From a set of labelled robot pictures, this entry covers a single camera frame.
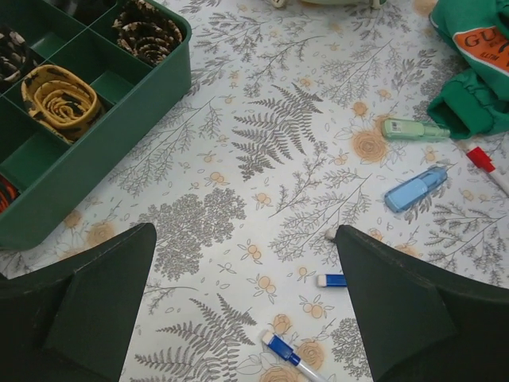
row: small white ball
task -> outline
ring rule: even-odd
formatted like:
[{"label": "small white ball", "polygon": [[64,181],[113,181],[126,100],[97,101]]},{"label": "small white ball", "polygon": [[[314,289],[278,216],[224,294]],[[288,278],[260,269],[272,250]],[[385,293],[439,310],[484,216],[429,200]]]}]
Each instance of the small white ball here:
[{"label": "small white ball", "polygon": [[329,228],[325,232],[325,239],[327,240],[334,240],[336,238],[336,229],[335,228]]}]

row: rolled yellow fabric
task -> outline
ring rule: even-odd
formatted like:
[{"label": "rolled yellow fabric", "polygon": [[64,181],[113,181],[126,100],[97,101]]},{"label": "rolled yellow fabric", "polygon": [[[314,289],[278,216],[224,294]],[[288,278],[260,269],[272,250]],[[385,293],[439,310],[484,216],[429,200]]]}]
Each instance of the rolled yellow fabric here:
[{"label": "rolled yellow fabric", "polygon": [[74,143],[104,114],[94,90],[55,65],[35,68],[21,83],[29,115],[68,143]]}]

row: jacket sleeve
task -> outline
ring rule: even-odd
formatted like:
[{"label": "jacket sleeve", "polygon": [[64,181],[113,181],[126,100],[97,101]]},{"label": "jacket sleeve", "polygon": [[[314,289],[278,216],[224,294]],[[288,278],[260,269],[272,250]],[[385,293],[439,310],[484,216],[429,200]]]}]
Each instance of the jacket sleeve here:
[{"label": "jacket sleeve", "polygon": [[445,83],[440,95],[428,107],[429,116],[451,130],[451,138],[509,131],[509,103],[468,69]]}]

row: blue marker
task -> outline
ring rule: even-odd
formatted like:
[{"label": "blue marker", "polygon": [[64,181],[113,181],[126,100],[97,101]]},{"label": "blue marker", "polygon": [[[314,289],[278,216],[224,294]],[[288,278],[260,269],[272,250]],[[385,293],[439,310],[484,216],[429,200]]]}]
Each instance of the blue marker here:
[{"label": "blue marker", "polygon": [[325,287],[345,287],[347,286],[347,280],[344,279],[344,275],[318,275],[317,286]]},{"label": "blue marker", "polygon": [[433,167],[385,194],[385,204],[394,213],[409,209],[447,180],[447,169]]},{"label": "blue marker", "polygon": [[262,342],[274,353],[278,354],[283,360],[291,363],[311,382],[328,382],[322,375],[306,364],[293,349],[288,346],[281,338],[270,331],[266,331],[262,336]]}]

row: green marker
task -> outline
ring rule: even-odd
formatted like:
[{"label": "green marker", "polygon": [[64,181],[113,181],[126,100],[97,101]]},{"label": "green marker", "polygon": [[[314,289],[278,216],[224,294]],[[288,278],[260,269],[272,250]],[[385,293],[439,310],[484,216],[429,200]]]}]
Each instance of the green marker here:
[{"label": "green marker", "polygon": [[451,132],[434,123],[415,122],[405,119],[387,119],[383,124],[382,134],[387,139],[440,141],[447,139]]}]

